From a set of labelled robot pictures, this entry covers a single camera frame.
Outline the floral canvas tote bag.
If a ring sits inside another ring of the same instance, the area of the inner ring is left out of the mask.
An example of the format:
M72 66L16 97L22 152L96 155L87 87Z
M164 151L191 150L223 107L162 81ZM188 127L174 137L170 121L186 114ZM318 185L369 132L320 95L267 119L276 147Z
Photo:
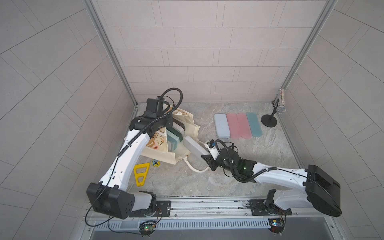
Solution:
M209 154L200 145L199 129L200 126L195 124L193 114L177 109L173 113L173 125L170 128L162 128L157 131L141 155L172 165L183 160L192 171L203 173L209 168L198 170L188 160L190 156L200 158Z

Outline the white glossy tin pencil case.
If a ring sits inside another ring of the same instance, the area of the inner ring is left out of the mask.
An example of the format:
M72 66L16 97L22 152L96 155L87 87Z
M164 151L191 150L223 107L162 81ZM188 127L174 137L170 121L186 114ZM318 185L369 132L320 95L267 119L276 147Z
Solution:
M203 148L190 136L184 137L183 145L187 150L189 150L193 155L197 156L198 158L200 158L201 156L211 157L211 153L208 152L206 148Z

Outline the teal translucent pencil case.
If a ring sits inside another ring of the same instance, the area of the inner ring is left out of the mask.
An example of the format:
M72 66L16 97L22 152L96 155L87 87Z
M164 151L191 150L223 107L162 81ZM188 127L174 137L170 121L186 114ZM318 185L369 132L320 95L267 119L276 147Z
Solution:
M248 112L246 113L246 116L249 122L252 136L256 138L261 137L263 135L263 132L262 132L257 114Z

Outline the pale mint pencil case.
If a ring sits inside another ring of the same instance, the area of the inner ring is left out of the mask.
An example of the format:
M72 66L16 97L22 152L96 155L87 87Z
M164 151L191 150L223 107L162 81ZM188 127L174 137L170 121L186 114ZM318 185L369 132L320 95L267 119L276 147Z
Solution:
M219 139L229 139L231 136L230 128L225 114L214 115L217 137Z

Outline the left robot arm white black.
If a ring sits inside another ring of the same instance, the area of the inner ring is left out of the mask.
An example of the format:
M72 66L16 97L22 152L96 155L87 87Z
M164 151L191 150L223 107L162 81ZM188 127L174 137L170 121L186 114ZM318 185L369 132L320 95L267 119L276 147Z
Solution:
M132 120L125 142L111 167L98 183L90 183L87 196L91 208L101 214L126 219L131 213L151 215L157 212L154 193L129 193L128 183L142 151L155 132L173 125L172 113L152 119L149 115Z

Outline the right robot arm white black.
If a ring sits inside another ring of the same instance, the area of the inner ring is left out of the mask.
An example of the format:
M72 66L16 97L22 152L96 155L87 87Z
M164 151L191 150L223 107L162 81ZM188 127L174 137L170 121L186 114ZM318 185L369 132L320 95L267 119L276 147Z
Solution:
M306 169L272 167L242 159L234 147L219 149L210 143L200 155L212 171L218 167L231 172L240 183L263 183L285 187L285 191L271 190L263 205L269 212L291 208L314 208L331 217L342 215L341 185L320 167Z

